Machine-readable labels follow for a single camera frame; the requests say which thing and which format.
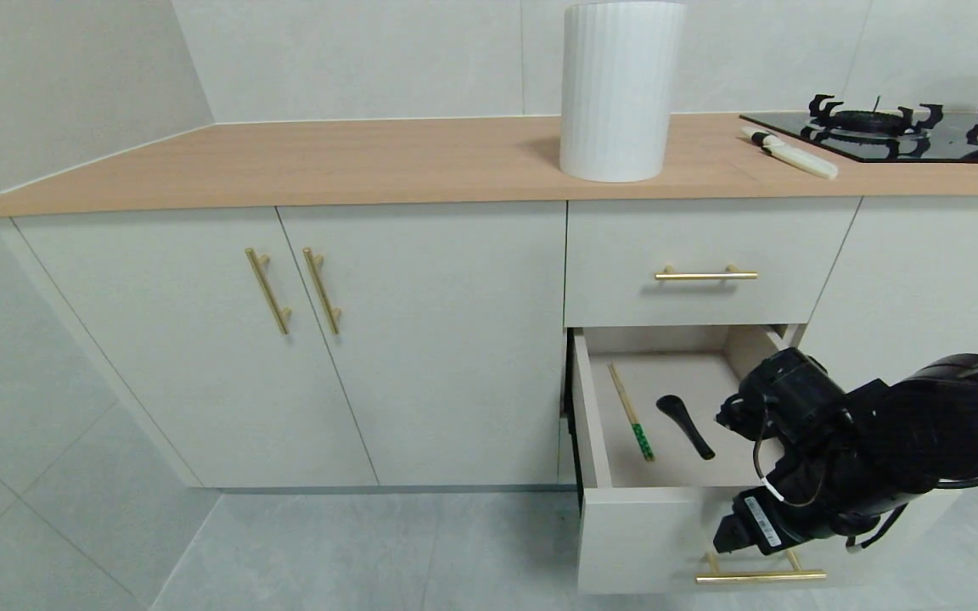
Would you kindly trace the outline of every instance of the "kitchen cabinet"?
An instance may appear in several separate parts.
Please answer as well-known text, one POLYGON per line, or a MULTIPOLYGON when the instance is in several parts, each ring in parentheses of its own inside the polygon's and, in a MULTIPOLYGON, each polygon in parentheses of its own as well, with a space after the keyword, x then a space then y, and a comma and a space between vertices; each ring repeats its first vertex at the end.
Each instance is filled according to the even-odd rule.
POLYGON ((978 198, 866 198, 800 348, 845 390, 978 352, 978 198))
MULTIPOLYGON (((573 353, 573 411, 583 486, 579 589, 590 594, 702 591, 772 584, 698 584, 710 573, 705 555, 719 519, 730 513, 737 492, 757 486, 753 445, 714 421, 742 375, 785 347, 764 326, 660 329, 662 345, 651 337, 628 350, 618 328, 576 329, 573 353), (613 363, 644 426, 655 460, 644 460, 621 398, 610 378, 613 363), (679 395, 696 428, 715 452, 701 459, 670 418, 655 409, 661 395, 679 395)), ((777 442, 762 446, 762 464, 772 467, 777 442)), ((845 539, 832 537, 796 547, 804 569, 820 569, 825 579, 799 586, 862 583, 896 561, 958 498, 937 490, 909 504, 901 521, 869 552, 849 554, 845 539)), ((718 557, 721 573, 789 571, 781 554, 762 556, 755 548, 718 557)))
POLYGON ((279 213, 381 484, 558 480, 564 202, 279 213))
POLYGON ((203 485, 377 483, 275 209, 15 223, 203 485), (247 248, 269 258, 261 277, 291 309, 288 335, 247 248))
POLYGON ((565 326, 804 323, 857 205, 858 198, 571 201, 565 326), (756 278, 655 278, 723 274, 728 266, 756 278))

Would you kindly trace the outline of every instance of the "white ribbed vase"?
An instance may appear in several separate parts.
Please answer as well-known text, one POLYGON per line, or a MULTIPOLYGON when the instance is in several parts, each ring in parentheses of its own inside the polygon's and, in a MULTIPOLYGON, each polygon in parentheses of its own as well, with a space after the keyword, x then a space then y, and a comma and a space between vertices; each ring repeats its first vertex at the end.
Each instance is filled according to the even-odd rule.
POLYGON ((602 3, 564 15, 560 169, 598 182, 663 171, 678 42, 678 3, 602 3))

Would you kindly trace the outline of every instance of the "gray tile floor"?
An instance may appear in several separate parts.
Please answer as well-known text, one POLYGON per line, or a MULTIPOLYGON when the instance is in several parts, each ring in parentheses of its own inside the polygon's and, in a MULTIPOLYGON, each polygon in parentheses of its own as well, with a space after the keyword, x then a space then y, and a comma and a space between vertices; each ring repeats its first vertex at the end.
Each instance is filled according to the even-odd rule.
POLYGON ((153 608, 978 611, 978 490, 857 588, 578 596, 578 529, 564 492, 225 495, 153 608))

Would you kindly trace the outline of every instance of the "closed drawer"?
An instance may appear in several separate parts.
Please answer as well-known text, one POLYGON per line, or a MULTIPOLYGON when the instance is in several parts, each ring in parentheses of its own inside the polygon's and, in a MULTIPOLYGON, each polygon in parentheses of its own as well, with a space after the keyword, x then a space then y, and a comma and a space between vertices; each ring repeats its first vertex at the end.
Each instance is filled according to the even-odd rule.
MULTIPOLYGON (((862 583, 875 569, 899 556, 956 498, 955 491, 932 492, 909 504, 900 523, 866 552, 849 554, 834 537, 798 546, 803 569, 822 569, 825 580, 788 583, 698 584, 710 573, 705 560, 719 519, 730 499, 757 485, 752 444, 723 429, 715 414, 761 359, 784 348, 762 326, 734 328, 576 329, 573 403, 576 445, 583 486, 579 589, 589 594, 824 587, 862 583), (629 351, 636 341, 642 349, 629 351), (662 343, 674 351, 664 350, 662 343), (610 377, 613 363, 632 399, 655 453, 644 461, 632 426, 610 377), (679 395, 692 420, 715 452, 702 460, 682 430, 655 409, 663 395, 679 395)), ((762 465, 771 468, 781 449, 762 446, 762 465)), ((762 556, 755 548, 718 557, 723 573, 789 571, 781 554, 762 556)))
POLYGON ((565 326, 804 323, 858 198, 571 201, 565 326), (656 281, 723 272, 756 279, 656 281))

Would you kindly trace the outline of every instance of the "wooden countertop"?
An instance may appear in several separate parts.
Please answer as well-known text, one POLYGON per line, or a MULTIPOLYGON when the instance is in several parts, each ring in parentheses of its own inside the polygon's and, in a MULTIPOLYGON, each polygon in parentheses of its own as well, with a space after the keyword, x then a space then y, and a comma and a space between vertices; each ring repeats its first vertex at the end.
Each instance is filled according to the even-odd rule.
POLYGON ((978 196, 978 165, 857 163, 811 177, 740 138, 737 115, 676 115, 666 169, 605 184, 558 169, 558 117, 214 125, 0 194, 0 216, 255 205, 802 196, 978 196))

